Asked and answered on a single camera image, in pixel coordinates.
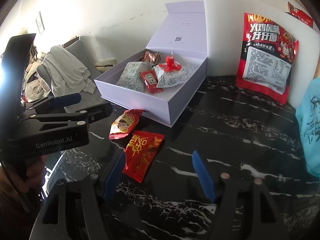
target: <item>red ribbon bow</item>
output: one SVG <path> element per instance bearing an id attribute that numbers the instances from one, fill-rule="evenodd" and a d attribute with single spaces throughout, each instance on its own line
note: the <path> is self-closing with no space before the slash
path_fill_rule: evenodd
<path id="1" fill-rule="evenodd" d="M 182 68 L 181 65 L 175 63 L 173 56 L 167 56 L 165 58 L 165 64 L 159 64 L 159 67 L 165 68 L 163 70 L 164 72 L 179 71 Z"/>

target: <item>gray chair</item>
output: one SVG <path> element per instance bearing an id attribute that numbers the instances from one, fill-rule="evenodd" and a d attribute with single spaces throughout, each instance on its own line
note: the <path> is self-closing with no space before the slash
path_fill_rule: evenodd
<path id="1" fill-rule="evenodd" d="M 69 51 L 72 55 L 74 55 L 77 59 L 79 59 L 90 71 L 90 79 L 94 82 L 94 79 L 101 75 L 101 73 L 95 68 L 95 66 L 90 61 L 85 48 L 84 48 L 84 41 L 78 40 L 71 44 L 69 47 L 65 48 L 67 51 Z M 48 84 L 49 88 L 51 89 L 51 77 L 46 70 L 46 68 L 43 65 L 39 65 L 36 69 L 37 73 L 41 78 L 44 79 L 44 81 Z M 74 113 L 75 111 L 86 108 L 89 106 L 97 105 L 105 101 L 103 98 L 101 98 L 101 94 L 96 88 L 93 94 L 90 94 L 88 92 L 81 91 L 80 95 L 82 97 L 81 102 L 79 104 L 75 104 L 72 106 L 66 106 L 65 111 L 67 113 Z"/>

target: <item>blue plastic bag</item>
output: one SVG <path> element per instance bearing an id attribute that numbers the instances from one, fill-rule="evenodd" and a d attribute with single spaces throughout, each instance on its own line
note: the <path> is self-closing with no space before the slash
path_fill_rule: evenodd
<path id="1" fill-rule="evenodd" d="M 311 81 L 296 118 L 308 172 L 320 177 L 320 78 Z"/>

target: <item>picture frame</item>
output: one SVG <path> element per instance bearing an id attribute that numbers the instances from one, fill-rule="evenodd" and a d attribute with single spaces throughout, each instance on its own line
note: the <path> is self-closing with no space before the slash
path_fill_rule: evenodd
<path id="1" fill-rule="evenodd" d="M 38 13 L 38 16 L 36 18 L 36 25 L 39 31 L 39 34 L 42 35 L 42 33 L 44 32 L 44 25 L 43 25 L 43 21 L 42 21 L 42 17 L 41 17 L 41 13 Z"/>

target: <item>white patterned food wrapper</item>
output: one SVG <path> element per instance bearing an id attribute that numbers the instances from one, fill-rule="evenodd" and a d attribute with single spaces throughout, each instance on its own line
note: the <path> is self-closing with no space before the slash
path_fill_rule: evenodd
<path id="1" fill-rule="evenodd" d="M 159 65 L 153 67 L 158 79 L 157 88 L 169 88 L 186 82 L 195 72 L 193 64 L 182 66 L 178 71 L 164 72 L 164 68 Z"/>
<path id="2" fill-rule="evenodd" d="M 143 92 L 144 82 L 140 77 L 140 72 L 150 70 L 152 67 L 153 63 L 149 62 L 128 62 L 116 85 Z"/>

